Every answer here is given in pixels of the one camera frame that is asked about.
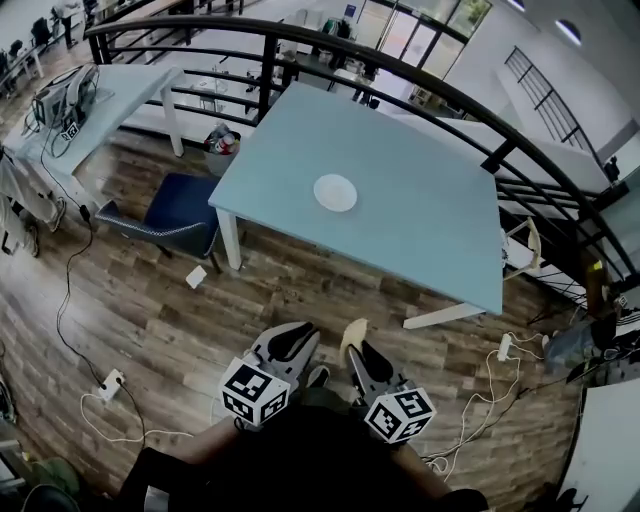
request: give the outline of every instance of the black handrail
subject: black handrail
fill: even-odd
[[[524,59],[524,64],[526,67],[524,73],[522,73],[522,69],[518,68],[516,65],[515,63],[516,57]],[[525,90],[525,92],[527,93],[531,101],[534,103],[535,105],[534,109],[538,111],[538,113],[542,117],[542,120],[547,125],[547,129],[549,130],[549,133],[551,134],[552,138],[555,139],[555,136],[554,136],[553,130],[551,130],[551,127],[547,123],[547,120],[542,115],[543,111],[549,117],[549,120],[551,121],[551,124],[553,125],[558,136],[560,136],[560,142],[562,143],[569,142],[569,144],[573,146],[572,138],[575,138],[580,149],[585,149],[582,146],[582,142],[577,137],[578,134],[582,135],[582,139],[584,140],[584,143],[587,146],[586,149],[589,150],[589,152],[593,156],[593,159],[598,164],[598,167],[600,167],[600,169],[604,173],[604,167],[603,167],[602,161],[600,160],[598,153],[596,152],[593,145],[591,144],[589,137],[587,137],[587,134],[582,129],[582,126],[580,126],[580,123],[578,122],[576,117],[573,115],[573,112],[571,112],[566,102],[558,94],[558,91],[556,91],[553,85],[551,85],[551,82],[547,80],[547,78],[544,76],[544,74],[542,74],[542,72],[538,69],[538,67],[533,62],[531,62],[531,60],[529,60],[529,58],[525,55],[525,53],[517,46],[513,48],[513,51],[509,54],[509,57],[507,57],[505,64],[509,69],[511,69],[511,71],[513,71],[516,77],[518,77],[518,83],[522,85],[522,88]],[[538,83],[536,80],[534,80],[536,73],[541,78],[542,83]],[[537,95],[534,94],[534,96],[536,96],[536,98],[534,99],[532,95],[529,93],[529,91],[527,91],[526,87],[524,87],[525,79],[527,79],[530,82],[529,86],[532,88],[532,90],[533,90],[533,87],[536,87],[538,91],[540,91],[540,88],[541,88],[540,92],[542,92],[543,96],[537,97]],[[566,116],[562,112],[562,110],[558,108],[558,105],[555,103],[556,101],[558,101],[562,109],[566,111],[567,115],[569,116],[568,120],[566,119]],[[547,103],[549,104],[549,110],[545,109],[545,105]],[[558,128],[558,125],[554,122],[554,118],[555,120],[558,121],[558,125],[560,126],[560,128]],[[566,124],[566,128],[562,125],[562,121],[564,121],[564,123]]]
[[[262,78],[260,79],[260,98],[259,98],[259,108],[258,108],[258,120],[262,119],[262,117],[266,114],[269,108],[269,95],[271,90],[276,89],[276,86],[272,83],[271,76],[272,70],[274,67],[283,67],[285,69],[297,69],[302,70],[305,73],[317,74],[318,76],[322,76],[323,78],[327,78],[328,80],[343,83],[344,85],[348,85],[349,87],[353,87],[356,90],[365,91],[373,96],[376,96],[384,101],[389,101],[390,103],[396,104],[401,108],[414,113],[433,124],[439,126],[440,128],[448,131],[449,133],[455,135],[460,138],[464,142],[470,144],[472,147],[480,151],[481,153],[488,156],[487,160],[484,162],[483,167],[490,169],[490,172],[495,173],[498,171],[500,167],[505,168],[509,172],[513,173],[517,176],[523,186],[527,186],[535,190],[540,196],[542,196],[545,200],[545,204],[549,204],[551,207],[555,208],[560,214],[567,219],[569,223],[574,227],[574,229],[581,233],[585,238],[589,236],[586,230],[574,219],[572,215],[570,215],[563,207],[563,205],[559,204],[553,197],[551,197],[544,188],[542,188],[539,184],[532,182],[527,176],[523,175],[517,169],[513,167],[510,163],[506,162],[504,159],[508,156],[508,154],[513,149],[519,149],[525,155],[527,155],[531,160],[533,160],[536,164],[538,164],[544,171],[553,178],[559,185],[560,189],[567,193],[570,196],[570,199],[576,203],[576,205],[580,209],[581,217],[589,218],[592,220],[594,225],[603,233],[603,235],[609,240],[611,246],[615,249],[615,251],[620,256],[621,260],[624,262],[627,267],[629,273],[631,275],[636,274],[635,267],[633,262],[625,252],[624,248],[620,244],[619,240],[615,236],[615,234],[611,231],[607,223],[602,219],[598,211],[593,207],[593,205],[589,202],[585,194],[578,189],[578,187],[562,172],[562,170],[551,160],[549,159],[540,149],[535,146],[531,141],[525,138],[519,131],[505,123],[502,119],[496,116],[493,112],[488,110],[486,107],[450,86],[449,84],[443,82],[442,80],[436,78],[429,73],[423,72],[406,64],[394,57],[390,57],[384,53],[372,50],[370,48],[366,48],[350,41],[346,41],[344,39],[339,39],[333,36],[329,36],[323,34],[321,32],[308,30],[302,27],[286,25],[282,23],[274,23],[264,20],[254,20],[247,18],[239,18],[239,17],[208,17],[208,16],[171,16],[171,17],[157,17],[157,18],[149,18],[144,20],[136,20],[131,22],[119,22],[112,23],[108,25],[101,25],[98,27],[94,27],[87,32],[87,36],[90,39],[90,43],[92,46],[92,53],[94,58],[98,61],[98,63],[109,63],[110,53],[125,50],[124,48],[108,48],[106,47],[106,39],[105,35],[118,31],[130,31],[130,30],[143,30],[149,28],[184,28],[184,29],[214,29],[214,30],[225,30],[232,32],[245,32],[251,34],[257,34],[265,36],[265,51],[262,55],[261,61],[263,66]],[[384,93],[381,93],[371,87],[364,86],[362,84],[358,84],[356,82],[352,82],[349,80],[341,79],[329,73],[324,73],[322,71],[314,70],[307,66],[303,66],[297,62],[285,61],[285,60],[276,60],[275,58],[275,48],[277,45],[278,39],[285,39],[294,41],[297,43],[307,44],[311,46],[320,47],[326,50],[330,50],[337,55],[343,55],[345,57],[351,57],[356,60],[365,62],[366,64],[370,64],[375,66],[376,68],[385,69],[392,74],[396,75],[399,78],[409,81],[431,91],[432,93],[440,96],[448,102],[456,104],[459,108],[471,114],[478,121],[486,124],[488,127],[493,129],[496,133],[500,134],[505,138],[505,143],[498,148],[496,151],[490,151],[481,144],[477,143],[469,136],[463,134],[459,130],[454,127],[444,123],[440,119],[426,113],[422,109],[418,109],[412,105],[409,105],[401,100],[396,98],[392,98]],[[146,50],[157,50],[158,48],[154,46],[149,47],[137,47],[137,50],[146,49]],[[242,55],[238,55],[238,52],[233,52],[229,50],[212,50],[212,49],[204,49],[204,48],[185,48],[185,47],[169,47],[168,51],[199,51],[202,53],[216,53],[216,54],[235,54],[240,58],[243,58]],[[249,54],[252,60],[254,58],[253,54]],[[203,111],[202,109],[196,109],[195,107],[188,107],[189,111],[200,111],[201,113],[205,113],[207,115],[215,115],[215,113]],[[528,211],[540,217],[543,222],[549,226],[551,231],[557,232],[560,235],[560,238],[563,241],[568,240],[570,243],[576,245],[576,241],[572,240],[573,235],[567,235],[555,222],[551,221],[547,218],[547,216],[543,215],[540,211],[533,208],[530,204],[523,201],[523,196],[519,196],[514,194],[514,191],[504,187],[500,183],[497,184],[499,191],[504,196],[509,197],[513,201],[521,204]],[[615,270],[621,278],[624,278],[623,274],[616,267],[611,258],[606,254],[606,252],[598,245],[594,244],[592,247],[600,254],[602,257],[609,262],[612,269]]]

